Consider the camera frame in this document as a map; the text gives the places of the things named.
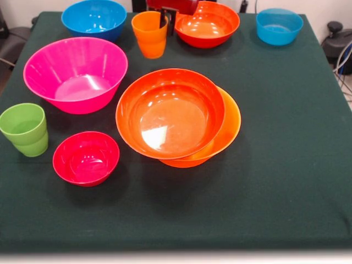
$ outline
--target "green tablecloth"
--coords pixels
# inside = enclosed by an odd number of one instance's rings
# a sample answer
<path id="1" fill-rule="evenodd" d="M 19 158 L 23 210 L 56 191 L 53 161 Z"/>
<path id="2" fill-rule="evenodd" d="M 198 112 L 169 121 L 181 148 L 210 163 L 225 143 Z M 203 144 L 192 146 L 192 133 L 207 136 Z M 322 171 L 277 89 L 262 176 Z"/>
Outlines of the green tablecloth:
<path id="1" fill-rule="evenodd" d="M 128 15 L 116 42 L 129 69 L 104 109 L 70 115 L 31 93 L 23 66 L 39 48 L 70 37 L 44 12 L 0 98 L 46 112 L 49 148 L 26 158 L 0 137 L 0 251 L 352 248 L 352 114 L 305 16 L 297 40 L 272 47 L 255 16 L 225 44 L 195 49 L 168 38 L 161 59 L 139 51 Z M 130 149 L 114 113 L 122 92 L 153 70 L 180 67 L 212 79 L 237 101 L 239 136 L 205 164 L 176 169 Z M 62 181 L 52 155 L 85 130 L 114 137 L 117 169 L 94 188 Z"/>

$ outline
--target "red object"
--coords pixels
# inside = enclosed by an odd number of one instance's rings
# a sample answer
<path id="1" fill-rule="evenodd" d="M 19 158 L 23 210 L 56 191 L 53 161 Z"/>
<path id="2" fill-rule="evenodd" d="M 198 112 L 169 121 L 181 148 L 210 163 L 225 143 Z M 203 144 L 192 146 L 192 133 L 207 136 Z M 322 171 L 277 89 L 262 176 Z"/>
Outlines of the red object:
<path id="1" fill-rule="evenodd" d="M 175 30 L 193 47 L 213 48 L 229 39 L 239 25 L 240 18 L 231 8 L 202 1 L 193 16 L 177 14 Z"/>
<path id="2" fill-rule="evenodd" d="M 66 182 L 92 187 L 110 176 L 119 158 L 120 150 L 112 137 L 86 131 L 65 139 L 57 147 L 53 166 Z"/>
<path id="3" fill-rule="evenodd" d="M 149 7 L 155 9 L 174 9 L 180 14 L 193 15 L 199 0 L 147 0 Z"/>
<path id="4" fill-rule="evenodd" d="M 205 148 L 219 133 L 224 116 L 224 100 L 210 79 L 191 70 L 162 69 L 124 91 L 116 124 L 135 151 L 173 160 Z"/>

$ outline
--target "red bowl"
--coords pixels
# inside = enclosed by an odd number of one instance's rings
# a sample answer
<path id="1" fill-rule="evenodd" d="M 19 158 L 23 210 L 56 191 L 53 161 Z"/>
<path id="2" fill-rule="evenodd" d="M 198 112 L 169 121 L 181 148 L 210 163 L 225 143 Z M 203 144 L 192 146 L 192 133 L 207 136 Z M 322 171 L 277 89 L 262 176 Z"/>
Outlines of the red bowl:
<path id="1" fill-rule="evenodd" d="M 110 176 L 119 158 L 120 150 L 112 137 L 87 131 L 65 139 L 57 147 L 53 166 L 66 182 L 92 187 Z"/>
<path id="2" fill-rule="evenodd" d="M 229 39 L 239 25 L 240 18 L 231 8 L 202 1 L 193 16 L 177 14 L 175 30 L 193 47 L 213 48 Z"/>

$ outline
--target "white wall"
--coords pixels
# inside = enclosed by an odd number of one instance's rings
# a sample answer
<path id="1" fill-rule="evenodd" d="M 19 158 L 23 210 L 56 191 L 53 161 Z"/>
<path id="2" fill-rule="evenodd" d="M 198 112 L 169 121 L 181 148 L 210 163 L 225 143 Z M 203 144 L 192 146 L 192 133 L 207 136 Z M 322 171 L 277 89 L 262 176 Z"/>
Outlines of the white wall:
<path id="1" fill-rule="evenodd" d="M 31 19 L 42 11 L 63 11 L 78 0 L 0 0 L 0 7 L 10 28 L 31 26 Z M 131 0 L 115 0 L 128 12 Z M 241 0 L 218 0 L 238 12 Z M 248 13 L 254 13 L 255 0 L 248 0 Z M 258 0 L 258 11 L 280 7 L 306 14 L 317 38 L 321 41 L 328 34 L 326 24 L 338 20 L 345 28 L 352 28 L 352 0 Z"/>
<path id="2" fill-rule="evenodd" d="M 238 11 L 241 0 L 218 0 Z M 254 13 L 255 0 L 248 0 L 248 13 Z M 327 35 L 326 24 L 337 20 L 344 28 L 352 28 L 352 0 L 258 0 L 257 11 L 267 8 L 285 8 L 299 14 L 306 14 L 315 35 L 321 42 Z"/>

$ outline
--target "plastic bowl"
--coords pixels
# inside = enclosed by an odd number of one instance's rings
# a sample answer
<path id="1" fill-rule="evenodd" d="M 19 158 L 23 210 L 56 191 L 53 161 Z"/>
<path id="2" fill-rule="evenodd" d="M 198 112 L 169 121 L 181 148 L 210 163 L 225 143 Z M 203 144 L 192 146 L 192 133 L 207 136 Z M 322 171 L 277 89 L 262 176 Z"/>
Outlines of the plastic bowl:
<path id="1" fill-rule="evenodd" d="M 290 44 L 303 27 L 303 19 L 299 15 L 280 8 L 263 10 L 256 20 L 258 37 L 274 46 Z"/>
<path id="2" fill-rule="evenodd" d="M 206 147 L 218 134 L 224 115 L 223 98 L 211 80 L 191 70 L 163 69 L 125 90 L 116 124 L 135 151 L 173 160 Z"/>
<path id="3" fill-rule="evenodd" d="M 93 37 L 73 37 L 41 48 L 27 61 L 28 88 L 64 112 L 87 114 L 108 104 L 127 72 L 125 53 Z"/>
<path id="4" fill-rule="evenodd" d="M 126 9 L 110 0 L 89 0 L 68 7 L 61 16 L 62 24 L 75 37 L 98 37 L 115 41 L 126 21 Z"/>
<path id="5" fill-rule="evenodd" d="M 109 177 L 119 158 L 115 140 L 101 132 L 87 131 L 65 139 L 57 147 L 53 166 L 66 182 L 92 187 Z"/>
<path id="6" fill-rule="evenodd" d="M 227 92 L 218 87 L 225 101 L 225 120 L 214 140 L 201 151 L 181 159 L 160 160 L 177 168 L 198 166 L 226 149 L 237 137 L 241 127 L 241 114 L 235 100 Z"/>
<path id="7" fill-rule="evenodd" d="M 177 14 L 175 30 L 196 48 L 213 48 L 229 39 L 240 25 L 237 13 L 224 4 L 199 2 L 193 16 Z"/>

